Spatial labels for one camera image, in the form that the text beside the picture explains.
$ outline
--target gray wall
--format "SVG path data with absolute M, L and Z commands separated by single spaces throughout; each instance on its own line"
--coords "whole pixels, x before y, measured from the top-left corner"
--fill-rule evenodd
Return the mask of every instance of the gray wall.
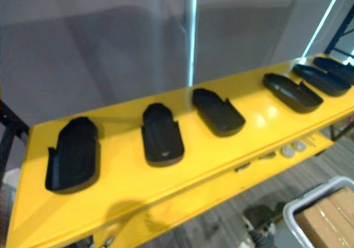
M 0 1 L 2 99 L 29 125 L 186 85 L 187 0 Z M 195 82 L 301 56 L 330 1 L 199 0 Z

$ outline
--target yellow metal shelf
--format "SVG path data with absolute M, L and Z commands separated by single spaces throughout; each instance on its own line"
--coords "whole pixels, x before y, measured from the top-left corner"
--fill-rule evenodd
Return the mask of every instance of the yellow metal shelf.
M 240 172 L 229 170 L 99 230 L 93 235 L 96 247 L 102 247 L 110 236 L 114 236 L 110 248 L 136 247 L 333 144 L 320 132 L 302 141 L 307 143 L 307 149 L 296 152 L 293 158 L 286 158 L 277 150 L 275 158 L 251 159 L 251 164 Z
M 33 126 L 7 247 L 69 244 L 104 224 L 164 201 L 354 112 L 354 87 L 340 97 L 326 96 L 314 89 L 324 103 L 307 114 L 296 113 L 275 98 L 262 85 L 263 75 L 278 73 L 299 81 L 290 73 L 293 63 L 288 61 L 195 86 L 213 90 L 223 99 L 230 98 L 246 118 L 243 129 L 230 137 L 211 133 L 192 107 L 190 87 Z M 184 158 L 170 167 L 153 168 L 145 161 L 140 126 L 143 111 L 154 102 L 162 102 L 172 110 L 185 146 Z M 85 190 L 58 195 L 44 187 L 48 147 L 56 146 L 59 131 L 77 116 L 88 116 L 99 129 L 100 176 Z

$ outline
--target black metal frame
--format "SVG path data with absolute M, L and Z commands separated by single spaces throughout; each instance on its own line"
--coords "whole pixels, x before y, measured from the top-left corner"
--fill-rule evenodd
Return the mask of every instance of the black metal frame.
M 345 17 L 345 19 L 343 20 L 343 22 L 340 25 L 339 29 L 337 30 L 336 34 L 332 38 L 330 44 L 328 44 L 327 48 L 325 49 L 325 54 L 330 54 L 331 51 L 334 50 L 334 51 L 336 51 L 338 53 L 341 53 L 341 54 L 344 54 L 346 56 L 354 58 L 353 54 L 348 53 L 348 52 L 336 47 L 336 44 L 337 44 L 337 42 L 339 41 L 339 39 L 341 37 L 343 37 L 343 36 L 345 36 L 345 35 L 347 35 L 349 33 L 352 33 L 354 31 L 354 28 L 346 31 L 346 29 L 347 29 L 350 21 L 352 21 L 353 17 L 354 17 L 354 4 L 353 4 L 352 8 L 350 8 L 347 16 Z
M 7 160 L 14 137 L 17 136 L 27 143 L 29 127 L 4 102 L 0 100 L 0 122 L 5 126 L 5 132 L 0 143 L 0 183 L 5 173 Z
M 337 42 L 339 41 L 339 39 L 349 33 L 354 32 L 354 28 L 347 30 L 348 25 L 350 24 L 350 22 L 353 20 L 354 17 L 354 4 L 353 6 L 350 8 L 347 16 L 345 17 L 345 19 L 343 20 L 342 24 L 340 25 L 339 29 L 337 30 L 336 34 L 334 35 L 334 37 L 332 38 L 331 42 L 328 44 L 327 48 L 325 49 L 325 54 L 330 54 L 333 50 L 341 53 L 343 55 L 346 55 L 348 57 L 352 57 L 354 58 L 354 55 L 351 53 L 348 53 L 340 48 L 336 47 Z M 331 125 L 330 126 L 330 131 L 331 131 L 331 140 L 332 141 L 337 141 L 339 138 L 341 138 L 343 135 L 345 135 L 347 132 L 349 132 L 351 129 L 354 128 L 354 122 L 349 123 L 342 131 L 340 131 L 337 135 L 335 134 L 334 131 L 334 126 Z

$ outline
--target cardboard box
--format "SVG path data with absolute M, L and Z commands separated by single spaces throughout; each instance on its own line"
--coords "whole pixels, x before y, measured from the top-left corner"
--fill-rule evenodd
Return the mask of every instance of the cardboard box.
M 295 219 L 315 247 L 354 247 L 354 228 L 326 198 L 297 214 Z
M 328 199 L 354 228 L 354 192 L 345 187 L 329 196 Z

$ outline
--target black holder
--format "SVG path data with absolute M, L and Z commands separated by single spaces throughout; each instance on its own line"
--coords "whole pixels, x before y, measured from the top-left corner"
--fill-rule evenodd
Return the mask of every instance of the black holder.
M 192 101 L 201 118 L 217 136 L 234 135 L 246 122 L 228 99 L 222 101 L 213 91 L 195 89 Z
M 172 112 L 163 104 L 154 103 L 144 111 L 143 121 L 142 135 L 148 164 L 163 167 L 180 161 L 184 146 Z
M 45 187 L 72 193 L 90 186 L 98 176 L 97 128 L 87 118 L 71 120 L 59 133 L 56 149 L 49 148 Z
M 330 96 L 341 96 L 350 89 L 350 84 L 333 73 L 311 66 L 295 64 L 293 72 Z
M 354 66 L 341 64 L 330 58 L 316 57 L 314 64 L 321 69 L 332 72 L 342 80 L 354 85 Z
M 297 85 L 282 75 L 265 74 L 263 83 L 277 98 L 296 112 L 314 111 L 323 102 L 323 99 L 303 82 Z

